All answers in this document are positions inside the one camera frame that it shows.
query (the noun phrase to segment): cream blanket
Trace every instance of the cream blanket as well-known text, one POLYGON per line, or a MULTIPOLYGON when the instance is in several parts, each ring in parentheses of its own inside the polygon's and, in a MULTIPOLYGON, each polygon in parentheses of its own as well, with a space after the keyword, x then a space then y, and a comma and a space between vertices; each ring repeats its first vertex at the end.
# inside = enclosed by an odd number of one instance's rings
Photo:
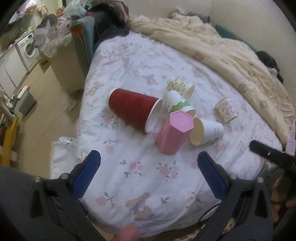
POLYGON ((221 38, 198 17, 173 14, 172 19, 131 17, 128 27, 188 54, 231 83, 287 144, 295 118, 290 97, 245 43, 221 38))

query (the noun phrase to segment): pink hexagonal cup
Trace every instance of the pink hexagonal cup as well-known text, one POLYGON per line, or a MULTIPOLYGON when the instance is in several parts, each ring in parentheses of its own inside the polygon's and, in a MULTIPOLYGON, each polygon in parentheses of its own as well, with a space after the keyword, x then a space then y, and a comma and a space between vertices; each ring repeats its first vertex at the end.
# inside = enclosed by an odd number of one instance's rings
POLYGON ((192 116, 182 110, 170 113, 156 138, 159 150, 165 154, 176 154, 193 130, 192 116))

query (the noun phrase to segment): white cabinet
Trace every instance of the white cabinet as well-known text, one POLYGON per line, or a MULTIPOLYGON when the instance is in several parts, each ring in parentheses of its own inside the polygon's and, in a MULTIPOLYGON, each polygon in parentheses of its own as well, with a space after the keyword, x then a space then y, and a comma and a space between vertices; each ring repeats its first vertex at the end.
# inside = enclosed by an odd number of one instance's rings
POLYGON ((16 87, 27 76, 27 70, 22 63, 17 49, 13 46, 0 59, 0 85, 11 97, 16 87))
POLYGON ((0 85, 6 92, 7 96, 11 97, 15 90, 15 85, 10 80, 10 77, 6 72, 4 65, 2 64, 0 64, 0 85))
POLYGON ((22 60, 17 52, 15 46, 13 46, 4 56, 5 60, 3 65, 16 87, 21 83, 24 77, 27 75, 27 70, 22 63, 22 60))

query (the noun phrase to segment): floral bedsheet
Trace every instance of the floral bedsheet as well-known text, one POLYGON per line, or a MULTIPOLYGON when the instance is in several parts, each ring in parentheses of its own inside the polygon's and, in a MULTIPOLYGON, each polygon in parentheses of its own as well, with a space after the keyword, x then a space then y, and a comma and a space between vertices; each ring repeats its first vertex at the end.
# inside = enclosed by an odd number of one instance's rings
POLYGON ((264 161, 249 151, 252 139, 282 148, 244 97, 202 63, 133 32, 104 41, 87 76, 75 143, 77 163, 91 150, 102 157, 82 201, 96 225, 111 234, 127 224, 135 225, 142 237, 185 228, 219 203, 198 169, 197 155, 207 151, 228 173, 253 179, 264 161), (176 77, 196 86, 189 103, 199 118, 223 123, 214 106, 226 96, 239 116, 223 124, 222 140, 200 147, 188 140, 175 155, 165 155, 155 145, 164 110, 154 129, 144 134, 118 118, 106 97, 119 87, 162 98, 167 82, 176 77))

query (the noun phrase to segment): red paper cup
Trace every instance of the red paper cup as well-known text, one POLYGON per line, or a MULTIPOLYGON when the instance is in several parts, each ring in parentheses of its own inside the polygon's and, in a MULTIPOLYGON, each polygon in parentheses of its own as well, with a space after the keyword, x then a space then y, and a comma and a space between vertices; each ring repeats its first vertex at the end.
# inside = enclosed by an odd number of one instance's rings
POLYGON ((107 97, 107 106, 116 115, 146 133, 155 126, 162 105, 162 99, 118 88, 111 90, 107 97))

